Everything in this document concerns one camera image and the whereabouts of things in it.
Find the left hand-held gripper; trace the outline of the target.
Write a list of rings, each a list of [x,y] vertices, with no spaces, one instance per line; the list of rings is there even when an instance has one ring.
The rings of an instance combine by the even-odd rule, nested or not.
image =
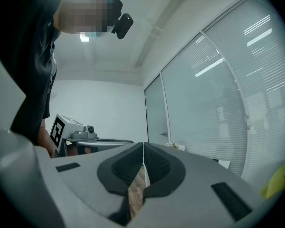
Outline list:
[[[67,141],[77,147],[98,149],[112,149],[133,143],[130,140],[98,139],[93,126],[83,125],[77,120],[61,114],[56,115],[50,139],[55,145],[58,156],[68,156]]]

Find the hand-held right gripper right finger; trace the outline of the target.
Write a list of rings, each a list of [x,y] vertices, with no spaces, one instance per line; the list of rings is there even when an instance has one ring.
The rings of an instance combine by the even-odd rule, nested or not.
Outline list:
[[[145,143],[150,185],[136,228],[229,228],[263,199],[240,177],[207,157]]]

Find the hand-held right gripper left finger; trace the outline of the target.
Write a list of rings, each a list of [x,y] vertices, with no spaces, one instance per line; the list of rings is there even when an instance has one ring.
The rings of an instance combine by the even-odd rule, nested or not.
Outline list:
[[[128,188],[142,166],[143,143],[53,159],[35,150],[64,226],[130,226]]]

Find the person's left hand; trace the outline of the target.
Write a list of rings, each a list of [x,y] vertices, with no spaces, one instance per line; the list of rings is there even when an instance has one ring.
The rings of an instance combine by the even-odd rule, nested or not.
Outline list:
[[[67,148],[68,156],[83,155],[98,152],[97,148],[71,146]]]

